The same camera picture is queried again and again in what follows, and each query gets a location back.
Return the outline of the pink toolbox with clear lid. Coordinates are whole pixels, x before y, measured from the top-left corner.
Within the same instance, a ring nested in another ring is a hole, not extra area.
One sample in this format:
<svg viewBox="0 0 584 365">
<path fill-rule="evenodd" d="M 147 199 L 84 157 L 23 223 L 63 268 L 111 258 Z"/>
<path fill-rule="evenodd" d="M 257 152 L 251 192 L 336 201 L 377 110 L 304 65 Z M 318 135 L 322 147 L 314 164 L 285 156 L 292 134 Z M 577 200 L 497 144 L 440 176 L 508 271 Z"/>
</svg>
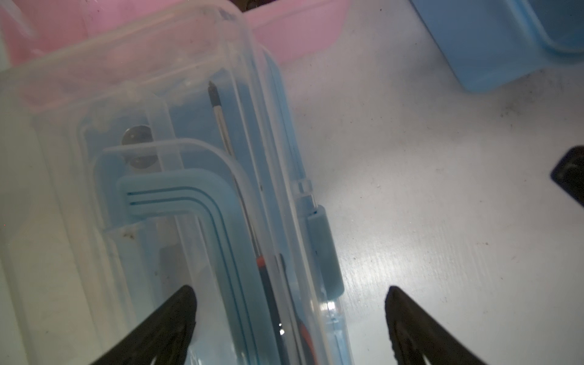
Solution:
<svg viewBox="0 0 584 365">
<path fill-rule="evenodd" d="M 254 37 L 285 63 L 334 43 L 349 1 L 236 1 Z M 172 1 L 3 1 L 1 35 L 12 65 L 80 43 Z"/>
</svg>

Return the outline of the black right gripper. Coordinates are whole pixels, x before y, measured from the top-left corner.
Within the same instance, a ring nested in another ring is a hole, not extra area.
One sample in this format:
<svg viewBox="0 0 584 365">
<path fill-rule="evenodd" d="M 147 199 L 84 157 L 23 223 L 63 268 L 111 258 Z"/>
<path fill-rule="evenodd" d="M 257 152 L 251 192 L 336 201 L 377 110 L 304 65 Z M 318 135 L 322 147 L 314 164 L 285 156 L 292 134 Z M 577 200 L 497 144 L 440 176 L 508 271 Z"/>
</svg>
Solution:
<svg viewBox="0 0 584 365">
<path fill-rule="evenodd" d="M 572 147 L 551 172 L 551 179 L 580 205 L 583 197 L 583 146 Z"/>
</svg>

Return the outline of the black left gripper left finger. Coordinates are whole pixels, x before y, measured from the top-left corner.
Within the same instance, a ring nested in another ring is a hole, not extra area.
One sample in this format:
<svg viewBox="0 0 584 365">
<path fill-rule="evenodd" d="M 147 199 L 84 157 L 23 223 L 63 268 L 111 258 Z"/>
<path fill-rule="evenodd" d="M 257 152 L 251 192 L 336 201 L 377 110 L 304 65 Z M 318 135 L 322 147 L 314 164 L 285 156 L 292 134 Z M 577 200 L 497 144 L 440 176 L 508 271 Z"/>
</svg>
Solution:
<svg viewBox="0 0 584 365">
<path fill-rule="evenodd" d="M 184 364 L 196 328 L 196 310 L 196 293 L 182 286 L 93 364 Z"/>
</svg>

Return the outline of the blue toolbox with clear lid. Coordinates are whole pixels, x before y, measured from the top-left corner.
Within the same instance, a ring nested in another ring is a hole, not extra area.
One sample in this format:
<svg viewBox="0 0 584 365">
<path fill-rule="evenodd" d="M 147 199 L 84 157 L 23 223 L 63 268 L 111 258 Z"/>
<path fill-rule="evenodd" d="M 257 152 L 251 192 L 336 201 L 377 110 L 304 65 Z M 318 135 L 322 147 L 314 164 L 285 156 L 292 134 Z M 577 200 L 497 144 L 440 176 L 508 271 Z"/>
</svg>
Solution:
<svg viewBox="0 0 584 365">
<path fill-rule="evenodd" d="M 208 96 L 217 85 L 237 160 Z M 1 362 L 93 364 L 182 286 L 184 364 L 350 364 L 344 283 L 275 57 L 229 1 L 181 1 L 1 73 Z"/>
</svg>

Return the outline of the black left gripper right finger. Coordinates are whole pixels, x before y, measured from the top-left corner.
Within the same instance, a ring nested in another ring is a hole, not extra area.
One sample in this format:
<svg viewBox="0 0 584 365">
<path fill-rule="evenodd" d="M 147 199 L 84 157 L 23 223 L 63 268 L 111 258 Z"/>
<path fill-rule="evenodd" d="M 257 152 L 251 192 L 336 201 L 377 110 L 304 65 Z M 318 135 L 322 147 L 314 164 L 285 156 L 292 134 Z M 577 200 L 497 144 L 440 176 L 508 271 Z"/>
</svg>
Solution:
<svg viewBox="0 0 584 365">
<path fill-rule="evenodd" d="M 399 364 L 483 364 L 400 287 L 385 300 L 386 324 Z"/>
</svg>

